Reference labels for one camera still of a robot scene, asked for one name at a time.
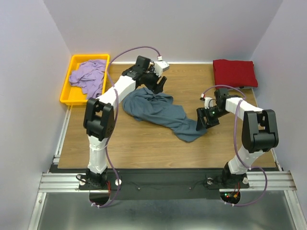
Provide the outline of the blue-grey t-shirt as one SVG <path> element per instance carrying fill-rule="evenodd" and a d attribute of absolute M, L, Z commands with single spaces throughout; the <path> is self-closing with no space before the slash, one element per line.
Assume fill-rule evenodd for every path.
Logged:
<path fill-rule="evenodd" d="M 174 98 L 165 93 L 154 94 L 146 87 L 129 93 L 122 100 L 123 110 L 137 121 L 147 121 L 172 130 L 185 142 L 193 142 L 207 133 L 196 130 L 197 121 L 187 117 L 181 105 L 173 104 Z"/>

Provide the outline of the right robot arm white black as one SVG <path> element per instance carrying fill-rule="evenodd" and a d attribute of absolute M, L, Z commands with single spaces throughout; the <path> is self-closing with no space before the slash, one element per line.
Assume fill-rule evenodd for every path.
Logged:
<path fill-rule="evenodd" d="M 218 125 L 219 118 L 229 113 L 234 114 L 235 121 L 242 120 L 241 147 L 237 147 L 237 134 L 234 134 L 235 156 L 225 164 L 221 175 L 207 176 L 208 186 L 247 186 L 247 172 L 254 161 L 279 143 L 275 112 L 249 104 L 244 95 L 230 95 L 229 87 L 224 85 L 214 92 L 214 98 L 202 93 L 200 100 L 204 106 L 197 109 L 197 131 Z"/>

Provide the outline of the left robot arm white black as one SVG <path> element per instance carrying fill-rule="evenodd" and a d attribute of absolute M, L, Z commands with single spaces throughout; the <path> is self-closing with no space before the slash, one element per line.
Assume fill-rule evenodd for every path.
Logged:
<path fill-rule="evenodd" d="M 163 73 L 169 64 L 158 57 L 157 61 L 138 56 L 136 63 L 122 72 L 118 81 L 104 94 L 90 98 L 86 103 L 83 126 L 89 139 L 89 163 L 84 175 L 76 176 L 81 190 L 101 190 L 107 181 L 107 153 L 109 139 L 115 129 L 119 103 L 139 86 L 153 93 L 161 93 L 167 80 Z"/>

